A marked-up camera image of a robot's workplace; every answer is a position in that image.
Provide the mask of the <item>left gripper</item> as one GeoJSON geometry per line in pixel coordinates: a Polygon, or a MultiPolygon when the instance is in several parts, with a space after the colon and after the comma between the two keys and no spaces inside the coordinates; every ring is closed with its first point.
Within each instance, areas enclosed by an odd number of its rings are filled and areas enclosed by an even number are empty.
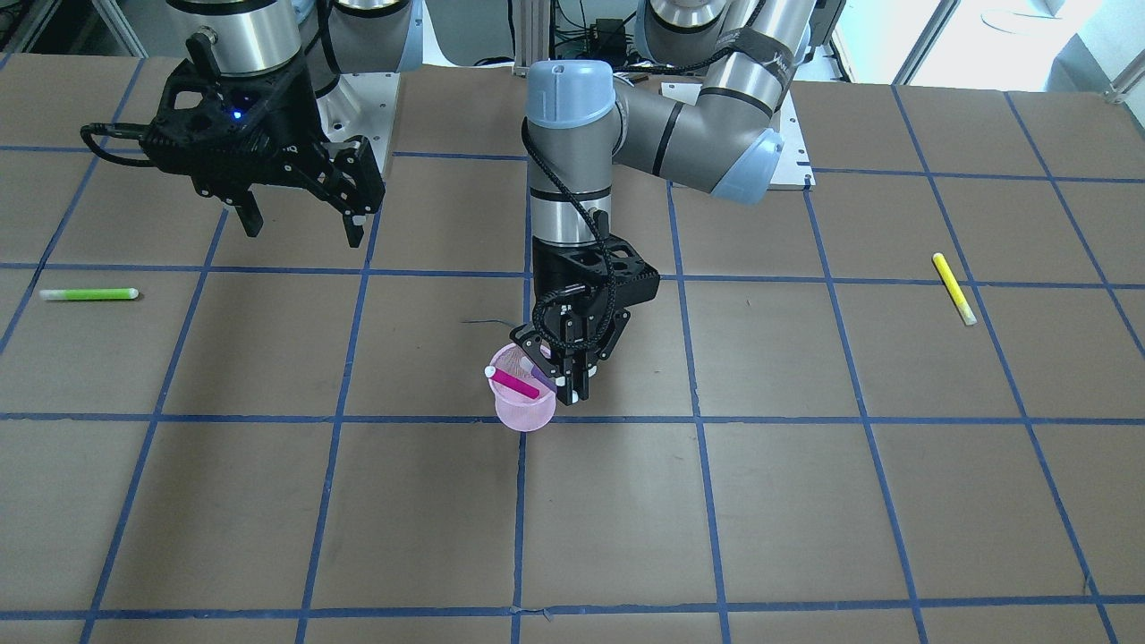
{"type": "Polygon", "coordinates": [[[572,299],[540,299],[521,325],[521,350],[535,364],[559,369],[556,399],[572,406],[589,400],[590,376],[611,358],[630,319],[618,304],[584,299],[577,309],[572,299]]]}

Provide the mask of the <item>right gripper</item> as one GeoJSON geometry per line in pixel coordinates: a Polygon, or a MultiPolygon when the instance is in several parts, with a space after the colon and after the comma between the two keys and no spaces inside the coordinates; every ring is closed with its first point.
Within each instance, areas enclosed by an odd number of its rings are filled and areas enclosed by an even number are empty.
{"type": "Polygon", "coordinates": [[[344,217],[347,243],[354,249],[364,237],[368,215],[380,209],[385,196],[376,154],[360,135],[346,141],[305,135],[277,143],[264,131],[208,129],[192,136],[192,159],[202,164],[192,176],[196,186],[232,207],[248,238],[263,228],[253,186],[302,189],[325,201],[344,217]]]}

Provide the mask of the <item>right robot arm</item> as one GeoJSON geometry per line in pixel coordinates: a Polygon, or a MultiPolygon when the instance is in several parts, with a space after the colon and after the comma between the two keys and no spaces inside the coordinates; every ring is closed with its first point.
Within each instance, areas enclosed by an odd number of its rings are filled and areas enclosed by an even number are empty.
{"type": "Polygon", "coordinates": [[[335,209],[360,246],[385,184],[376,143],[335,117],[355,73],[424,60],[421,1],[172,1],[188,56],[164,86],[142,142],[165,173],[223,201],[250,237],[254,186],[301,189],[335,209]]]}

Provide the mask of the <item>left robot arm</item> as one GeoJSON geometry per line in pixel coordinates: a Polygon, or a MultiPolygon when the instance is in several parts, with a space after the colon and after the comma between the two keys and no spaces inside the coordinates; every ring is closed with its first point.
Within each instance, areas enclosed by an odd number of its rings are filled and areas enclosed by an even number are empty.
{"type": "Polygon", "coordinates": [[[626,68],[546,60],[529,68],[521,139],[529,156],[535,301],[511,333],[556,385],[589,399],[630,307],[661,276],[611,231],[615,165],[719,199],[755,204],[784,151],[777,110],[812,45],[813,1],[642,1],[634,40],[650,73],[702,74],[686,103],[638,89],[626,68]]]}

